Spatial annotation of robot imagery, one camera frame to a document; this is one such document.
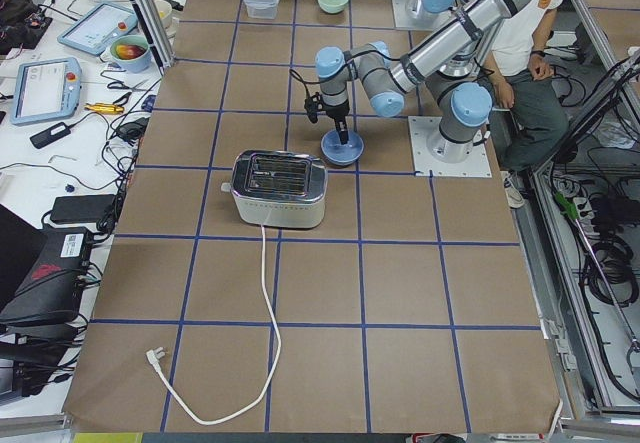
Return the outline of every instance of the green handle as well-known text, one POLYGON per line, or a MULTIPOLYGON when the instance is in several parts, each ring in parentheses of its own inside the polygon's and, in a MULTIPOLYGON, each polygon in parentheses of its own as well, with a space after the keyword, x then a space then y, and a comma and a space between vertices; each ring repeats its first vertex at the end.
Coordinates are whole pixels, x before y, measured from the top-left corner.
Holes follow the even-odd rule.
POLYGON ((576 208, 576 205, 574 205, 569 200, 567 200, 565 196, 559 191, 556 192, 556 194, 553 196, 556 202, 560 205, 560 207, 562 207, 562 213, 564 213, 565 216, 569 218, 571 221, 577 221, 578 209, 576 208))

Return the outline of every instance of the red logo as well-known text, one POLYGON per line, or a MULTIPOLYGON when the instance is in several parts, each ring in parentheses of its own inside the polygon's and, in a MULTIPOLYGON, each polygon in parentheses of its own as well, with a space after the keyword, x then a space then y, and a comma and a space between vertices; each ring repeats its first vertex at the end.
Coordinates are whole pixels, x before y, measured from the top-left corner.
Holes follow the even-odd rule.
POLYGON ((39 280, 40 278, 44 278, 45 276, 49 276, 56 271, 61 271, 62 268, 56 265, 40 265, 36 271, 31 274, 32 280, 39 280))

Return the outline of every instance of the white shirt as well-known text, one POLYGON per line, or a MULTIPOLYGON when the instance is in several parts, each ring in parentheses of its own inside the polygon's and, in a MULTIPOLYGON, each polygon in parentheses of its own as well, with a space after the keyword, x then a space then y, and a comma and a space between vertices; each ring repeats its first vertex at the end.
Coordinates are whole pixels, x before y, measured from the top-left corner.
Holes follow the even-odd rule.
POLYGON ((533 48, 533 32, 547 10, 562 0, 531 0, 515 16, 504 20, 491 49, 500 73, 513 76, 527 68, 533 48))

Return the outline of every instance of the person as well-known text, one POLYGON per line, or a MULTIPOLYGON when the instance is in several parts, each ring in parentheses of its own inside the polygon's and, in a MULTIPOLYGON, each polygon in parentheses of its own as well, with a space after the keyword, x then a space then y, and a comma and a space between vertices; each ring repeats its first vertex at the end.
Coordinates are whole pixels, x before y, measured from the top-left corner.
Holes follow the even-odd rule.
POLYGON ((522 131, 500 158, 507 199, 512 208, 524 205, 513 186, 514 172, 526 170, 547 156, 569 127, 551 85, 553 68, 544 49, 562 0, 532 0, 504 20, 484 62, 478 83, 494 103, 509 109, 522 131))
POLYGON ((6 55, 11 48, 36 37, 25 25, 25 20, 36 13, 38 6, 31 0, 0 0, 0 54, 6 55))

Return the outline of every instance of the white table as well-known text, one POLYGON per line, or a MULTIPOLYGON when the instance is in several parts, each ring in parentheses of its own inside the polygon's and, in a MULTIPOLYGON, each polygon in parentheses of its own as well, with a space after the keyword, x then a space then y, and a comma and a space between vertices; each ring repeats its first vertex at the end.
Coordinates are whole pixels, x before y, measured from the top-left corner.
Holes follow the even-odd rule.
MULTIPOLYGON (((55 7, 65 11, 70 1, 58 0, 55 7)), ((46 0, 45 4, 50 4, 50 0, 46 0)), ((96 4, 92 0, 77 0, 71 8, 78 13, 85 13, 96 4)), ((118 2, 118 4, 129 5, 128 2, 118 2)), ((87 114, 83 109, 85 103, 98 101, 109 103, 121 96, 125 91, 106 88, 109 80, 100 76, 100 72, 105 68, 105 63, 97 57, 58 43, 57 36, 67 29, 72 24, 72 21, 57 13, 47 12, 47 14, 52 16, 54 21, 37 48, 23 50, 17 58, 5 60, 0 65, 0 91, 3 94, 13 94, 18 67, 22 63, 73 56, 79 61, 82 68, 82 89, 78 109, 65 122, 74 123, 87 114)), ((161 77, 155 65, 138 74, 118 73, 110 74, 110 76, 122 77, 122 80, 128 85, 134 85, 138 81, 147 79, 148 81, 142 86, 143 88, 148 88, 161 77)), ((158 88, 159 84, 154 87, 151 94, 156 94, 158 88)), ((141 92, 134 93, 126 105, 126 110, 131 109, 141 95, 141 92)), ((93 188, 102 187, 117 176, 102 161, 100 156, 106 134, 106 124, 102 118, 91 116, 73 128, 71 135, 37 150, 32 146, 29 137, 52 126, 58 120, 26 126, 14 126, 9 122, 11 101, 0 103, 0 110, 7 112, 4 122, 0 125, 0 168, 16 162, 35 165, 48 164, 77 176, 83 183, 93 188)), ((143 115, 132 115, 127 121, 139 116, 143 115)), ((107 116, 107 118, 113 120, 114 117, 107 116)), ((0 172, 4 175, 0 179, 0 203, 36 228, 40 227, 41 216, 51 209, 55 198, 58 196, 115 192, 115 184, 108 186, 104 190, 94 191, 83 187, 71 177, 58 174, 46 168, 19 166, 0 170, 0 172), (69 184, 75 187, 73 193, 65 191, 69 184)), ((108 244, 94 248, 91 261, 98 267, 104 268, 108 254, 108 244)), ((80 313, 87 317, 91 315, 97 291, 97 288, 87 289, 83 294, 80 313)), ((63 357, 63 361, 66 361, 71 356, 73 356, 73 353, 67 352, 67 355, 63 357)), ((70 383, 71 381, 68 380, 64 383, 48 385, 37 396, 0 405, 0 419, 60 413, 70 383)))

